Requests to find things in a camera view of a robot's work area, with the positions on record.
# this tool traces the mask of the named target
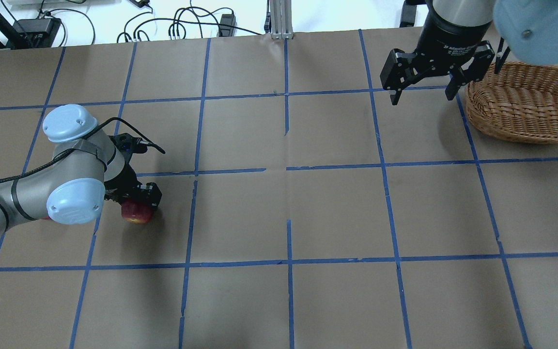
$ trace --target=robotic arm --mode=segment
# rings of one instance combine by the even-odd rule
[[[490,43],[482,41],[493,19],[520,60],[531,64],[558,63],[558,1],[412,0],[408,3],[425,3],[429,12],[417,48],[412,53],[392,49],[380,74],[383,88],[392,92],[393,105],[405,88],[423,78],[451,75],[445,89],[450,101],[461,86],[483,79],[496,56]],[[470,66],[463,69],[471,59]]]
[[[151,218],[161,191],[155,183],[137,181],[129,161],[148,146],[164,150],[128,133],[107,136],[102,127],[110,121],[98,125],[84,107],[75,104],[47,115],[42,130],[56,144],[53,161],[24,175],[0,179],[0,236],[16,225],[47,216],[64,224],[93,221],[100,216],[104,200],[122,204],[123,215],[136,211],[126,217],[133,223]]]

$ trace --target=power adapter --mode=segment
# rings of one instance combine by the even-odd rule
[[[20,19],[13,28],[35,48],[51,47],[62,26],[59,18]]]
[[[222,14],[221,22],[219,24],[219,37],[232,37],[234,36],[235,28],[222,26],[222,24],[227,24],[228,26],[236,26],[236,16],[234,14]]]

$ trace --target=blue tape grid line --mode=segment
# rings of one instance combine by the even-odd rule
[[[126,93],[128,93],[128,84],[130,82],[130,77],[133,72],[133,64],[135,63],[136,52],[137,52],[137,42],[133,44],[133,50],[130,56],[130,64],[128,65],[128,74],[126,75],[126,83],[124,84],[124,92],[122,92],[122,102],[120,103],[120,110],[118,111],[118,117],[122,117],[122,110],[124,110],[124,101],[126,100]],[[120,122],[117,122],[115,126],[114,134],[118,133],[119,126],[120,126]],[[93,249],[96,243],[96,232],[98,231],[99,225],[100,225],[100,217],[96,220],[96,223],[94,225],[92,242],[90,243],[89,251],[87,252],[87,262],[83,273],[83,281],[81,283],[81,288],[79,292],[79,301],[77,302],[75,322],[73,323],[73,329],[70,335],[69,349],[73,349],[75,347],[77,329],[79,327],[79,319],[80,319],[81,309],[83,308],[83,300],[85,297],[85,291],[87,287],[87,279],[89,278],[90,266],[92,265]]]
[[[507,264],[507,257],[505,255],[505,249],[503,248],[503,243],[500,240],[500,234],[498,231],[498,225],[496,224],[496,218],[494,217],[494,210],[492,208],[492,203],[490,202],[490,196],[488,194],[488,188],[485,185],[485,179],[483,178],[483,172],[481,170],[481,164],[477,151],[475,149],[475,144],[472,139],[471,129],[469,128],[468,121],[465,115],[464,108],[462,107],[462,102],[460,101],[459,95],[456,95],[456,101],[458,102],[458,108],[460,110],[460,115],[462,116],[462,122],[465,126],[466,136],[468,138],[469,144],[471,145],[471,152],[475,161],[475,167],[479,175],[479,181],[481,182],[481,188],[483,191],[483,197],[485,198],[485,203],[488,207],[488,212],[490,214],[490,222],[492,223],[492,229],[494,231],[494,236],[496,237],[496,243],[498,244],[498,253],[500,255],[501,261],[503,263],[503,270],[505,271],[505,278],[507,278],[507,285],[511,294],[511,302],[513,303],[514,310],[516,312],[516,318],[518,320],[518,327],[520,327],[520,334],[522,335],[522,340],[525,344],[526,349],[531,349],[531,344],[529,343],[529,337],[527,336],[527,330],[525,329],[525,323],[522,318],[522,313],[520,312],[520,305],[518,304],[518,298],[516,296],[516,290],[513,286],[512,275],[509,270],[509,265]]]
[[[393,241],[393,256],[395,258],[395,263],[396,263],[397,286],[399,288],[400,306],[402,308],[403,329],[405,331],[405,336],[406,336],[406,345],[408,349],[412,349],[412,338],[410,337],[410,324],[408,320],[408,310],[406,307],[406,297],[403,291],[403,278],[402,278],[402,267],[401,267],[402,262],[399,254],[399,247],[397,246],[397,236],[395,230],[395,221],[393,218],[391,196],[389,194],[389,182],[387,178],[385,155],[383,153],[380,130],[378,127],[378,113],[376,112],[376,101],[374,100],[372,74],[370,73],[370,63],[367,58],[367,50],[365,49],[365,40],[363,39],[363,31],[361,29],[358,30],[358,35],[359,35],[359,40],[361,40],[361,49],[363,50],[363,61],[365,62],[365,70],[367,73],[367,84],[370,89],[370,102],[372,103],[372,116],[374,121],[374,130],[376,132],[376,145],[378,146],[378,155],[380,157],[381,170],[383,172],[383,185],[385,186],[385,199],[386,199],[387,211],[389,214],[391,240]]]
[[[200,116],[197,125],[197,145],[195,145],[195,177],[199,176],[200,148],[202,147],[203,110],[206,102],[206,84],[208,82],[208,61],[210,60],[210,38],[206,40],[206,57],[204,59],[203,80],[201,83]],[[193,197],[191,199],[191,216],[188,222],[188,239],[186,241],[186,260],[184,280],[182,281],[182,303],[180,307],[180,324],[178,328],[178,348],[184,344],[184,324],[186,322],[186,297],[188,296],[188,277],[190,274],[191,250],[193,248],[193,228],[195,226],[195,207],[197,207],[197,179],[193,181]]]
[[[188,221],[188,239],[186,240],[186,262],[184,267],[184,280],[182,282],[182,304],[180,307],[180,327],[178,329],[178,348],[184,344],[184,322],[186,313],[186,297],[188,296],[188,276],[191,268],[191,250],[193,247],[193,228],[195,226],[195,207],[197,205],[197,180],[193,182],[193,198],[191,199],[191,215]]]
[[[286,224],[288,232],[288,325],[290,329],[290,349],[295,347],[294,339],[294,283],[292,263],[292,220],[288,219]]]
[[[558,252],[527,252],[521,254],[505,254],[505,258],[558,258]],[[495,260],[502,258],[500,254],[455,254],[441,256],[402,256],[402,262],[410,261],[463,261],[463,260]],[[313,258],[292,260],[258,260],[234,262],[197,262],[197,263],[157,263],[130,265],[90,265],[89,270],[138,270],[138,269],[178,269],[178,268],[234,268],[257,267],[261,265],[301,265],[301,264],[345,264],[345,263],[395,263],[395,257],[366,258]],[[70,271],[85,270],[86,265],[55,265],[48,267],[0,267],[0,272],[15,271]]]
[[[44,110],[46,110],[47,108],[46,105],[48,104],[49,99],[51,98],[51,93],[53,93],[53,87],[55,87],[55,80],[57,80],[57,76],[60,73],[60,67],[62,66],[62,61],[64,60],[65,52],[66,52],[66,48],[62,48],[62,53],[60,54],[60,61],[58,62],[57,67],[55,68],[55,73],[53,73],[53,80],[51,80],[51,86],[49,87],[48,94],[46,95],[45,103],[42,106],[43,107],[42,113],[40,115],[40,119],[38,120],[38,125],[36,126],[36,132],[34,132],[33,134],[33,139],[31,140],[31,146],[29,147],[29,151],[27,152],[27,157],[25,158],[25,165],[23,167],[22,173],[25,173],[27,169],[27,165],[29,164],[29,159],[31,158],[31,153],[33,152],[33,145],[36,143],[36,139],[38,137],[38,131],[40,130],[40,125],[42,124],[42,117],[44,117]],[[0,252],[5,238],[6,238],[6,233],[4,232],[4,234],[2,234],[0,237]]]
[[[285,99],[285,133],[287,135],[290,132],[290,83],[288,77],[290,76],[289,73],[290,65],[288,64],[288,39],[283,40],[283,81],[285,83],[285,87],[283,88],[283,98]]]
[[[206,40],[206,58],[203,66],[203,80],[201,83],[200,117],[197,123],[197,143],[195,144],[195,176],[199,176],[200,150],[202,148],[203,110],[206,104],[206,83],[208,82],[208,60],[210,59],[210,38]]]
[[[124,92],[122,92],[122,99],[119,102],[120,109],[118,110],[118,117],[120,119],[122,117],[122,112],[124,112],[124,105],[126,104],[128,85],[130,84],[130,77],[133,73],[133,65],[135,64],[135,53],[137,53],[137,42],[133,43],[133,52],[130,55],[130,63],[128,64],[128,74],[126,75],[126,82],[124,83]],[[113,131],[113,134],[117,135],[119,132],[120,132],[120,121],[117,121],[115,122],[115,130]]]

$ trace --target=brown basket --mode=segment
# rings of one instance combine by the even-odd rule
[[[490,66],[466,89],[466,115],[481,132],[510,142],[558,143],[558,66]]]

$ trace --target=grid square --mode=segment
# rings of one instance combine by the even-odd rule
[[[505,252],[558,252],[558,161],[482,170]]]
[[[462,107],[466,111],[465,89],[458,93],[462,101]],[[478,131],[468,121],[469,129],[475,150],[479,159],[531,159],[531,158],[552,158],[558,157],[558,144],[531,144],[514,143],[496,139]]]
[[[508,263],[531,345],[558,348],[558,258],[513,258]]]
[[[414,349],[522,348],[500,260],[402,263]]]
[[[288,173],[294,258],[393,256],[379,168]]]
[[[1,246],[0,267],[85,265],[93,227],[42,219],[14,227]]]
[[[285,169],[284,110],[283,97],[206,101],[200,170]]]
[[[0,272],[0,348],[66,348],[83,271]]]
[[[40,109],[0,111],[0,178],[23,170],[40,112]]]
[[[61,48],[0,50],[0,107],[42,106]]]
[[[367,93],[290,97],[288,166],[380,163]]]
[[[199,177],[191,261],[287,258],[285,171]]]
[[[473,159],[458,104],[441,89],[405,91],[397,106],[374,94],[387,163]]]
[[[117,117],[120,106],[115,105],[104,105],[104,106],[84,106],[89,113],[98,119],[98,122],[104,122],[110,117]],[[47,108],[45,111],[45,117],[53,111],[54,108]],[[102,130],[107,135],[112,135],[115,129],[115,122],[112,122],[108,126],[105,126]],[[53,151],[55,150],[55,143],[49,141],[47,135],[44,131],[40,129],[38,131],[38,137],[36,137],[36,143],[33,145],[33,150],[31,151],[31,157],[29,158],[29,166],[27,170],[33,170],[38,166],[42,166],[53,159]]]
[[[288,40],[289,89],[366,89],[367,75],[358,32],[297,33]]]
[[[127,104],[122,118],[130,122],[166,154],[149,148],[145,154],[135,154],[130,165],[137,173],[188,172],[195,170],[195,148],[200,102],[157,102]],[[120,124],[118,133],[130,133],[128,126]]]
[[[299,348],[405,348],[395,263],[294,265]]]
[[[93,270],[75,348],[176,348],[184,269]]]
[[[51,104],[120,101],[133,44],[66,47]]]
[[[423,27],[406,27],[406,28],[389,28],[389,29],[367,29],[363,31],[363,41],[367,49],[367,60],[370,64],[370,74],[372,75],[372,86],[374,88],[382,88],[380,81],[380,72],[385,66],[389,52],[394,48],[403,49],[405,52],[412,52],[417,47],[419,35]],[[412,86],[447,86],[449,76],[434,77],[423,79]]]
[[[192,268],[184,348],[290,347],[285,265]]]
[[[283,40],[270,34],[213,38],[206,95],[283,93],[284,66]]]
[[[403,256],[498,254],[475,165],[387,168]]]
[[[93,250],[93,265],[184,263],[193,198],[192,176],[140,177],[163,193],[159,209],[146,224],[122,219],[120,205],[105,203]]]
[[[206,40],[139,42],[126,99],[200,97],[205,55]]]

